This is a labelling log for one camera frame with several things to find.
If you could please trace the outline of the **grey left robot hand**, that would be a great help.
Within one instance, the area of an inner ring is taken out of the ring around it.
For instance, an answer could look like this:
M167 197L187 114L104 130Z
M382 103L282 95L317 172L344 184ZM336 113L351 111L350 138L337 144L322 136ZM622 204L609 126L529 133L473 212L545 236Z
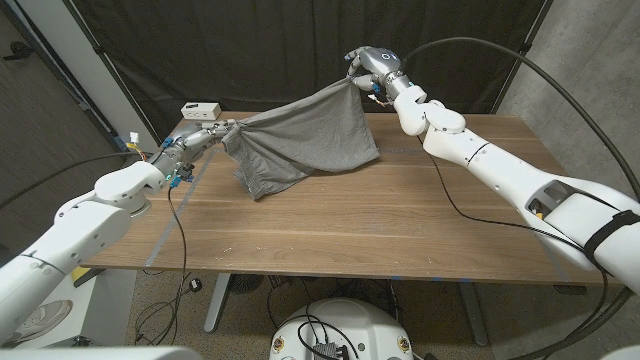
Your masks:
M177 172L186 165L194 164L209 148L220 143L235 125L234 119L187 122L166 138L167 143L149 162L165 175Z

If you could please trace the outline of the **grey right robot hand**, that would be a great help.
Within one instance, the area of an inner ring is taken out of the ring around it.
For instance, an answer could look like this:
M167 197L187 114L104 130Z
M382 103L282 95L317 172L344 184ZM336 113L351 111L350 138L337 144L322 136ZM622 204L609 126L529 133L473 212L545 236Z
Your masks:
M361 46L344 55L346 77L365 91L384 93L393 102L412 82L401 70L401 60L391 50Z

